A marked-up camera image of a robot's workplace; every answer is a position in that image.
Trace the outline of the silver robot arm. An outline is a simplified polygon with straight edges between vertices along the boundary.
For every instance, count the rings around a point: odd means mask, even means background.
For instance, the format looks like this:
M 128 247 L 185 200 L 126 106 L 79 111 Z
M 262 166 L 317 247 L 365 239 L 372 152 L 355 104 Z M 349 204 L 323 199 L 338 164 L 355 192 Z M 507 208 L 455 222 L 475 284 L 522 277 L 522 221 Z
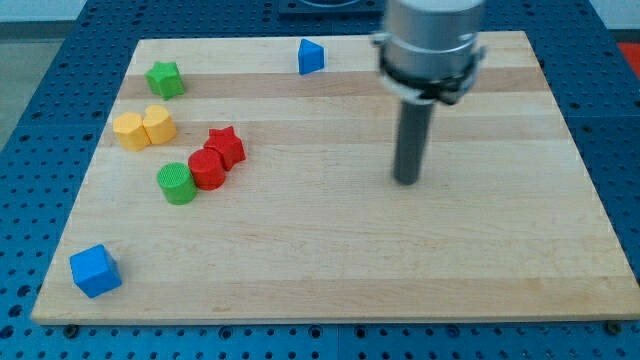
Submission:
M 453 105 L 474 85 L 485 0 L 388 0 L 371 35 L 381 82 L 412 105 Z

